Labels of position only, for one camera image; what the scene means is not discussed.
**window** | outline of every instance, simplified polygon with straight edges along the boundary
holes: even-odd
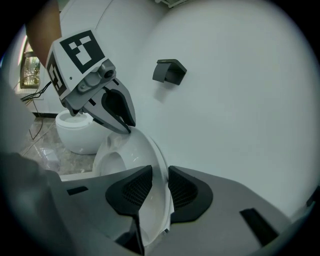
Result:
[[[37,89],[40,85],[39,73],[40,61],[26,40],[21,60],[20,88]]]

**white ceramic bowl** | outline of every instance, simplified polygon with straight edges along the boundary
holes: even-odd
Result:
[[[131,134],[112,132],[106,136],[94,159],[94,176],[114,174],[140,166],[152,166],[152,188],[139,211],[141,237],[144,246],[170,226],[171,194],[168,188],[166,163],[151,138],[137,128]]]
[[[55,125],[63,145],[80,155],[96,154],[103,138],[112,132],[94,122],[88,113],[71,116],[69,110],[56,116]]]

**black mesh grille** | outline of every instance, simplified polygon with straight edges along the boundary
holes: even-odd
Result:
[[[198,195],[197,186],[174,171],[169,171],[168,186],[175,211],[190,204]]]
[[[122,188],[122,196],[130,203],[141,207],[152,187],[152,171],[136,177]]]

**marble floor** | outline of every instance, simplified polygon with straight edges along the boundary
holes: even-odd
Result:
[[[41,120],[36,118],[30,128],[33,137],[41,127]],[[43,119],[42,129],[34,139],[27,133],[20,154],[59,175],[91,172],[96,156],[75,154],[66,149],[59,138],[54,118]]]

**white plastic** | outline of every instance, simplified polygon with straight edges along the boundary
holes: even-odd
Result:
[[[141,237],[144,246],[152,243],[169,229],[173,212],[168,188],[168,168],[156,144],[137,128],[131,134],[112,132],[106,136],[94,159],[95,177],[114,174],[140,166],[152,166],[152,188],[139,211]]]
[[[64,110],[55,118],[56,130],[64,146],[80,155],[92,155],[98,152],[100,144],[111,131],[96,122],[88,114],[71,116]]]

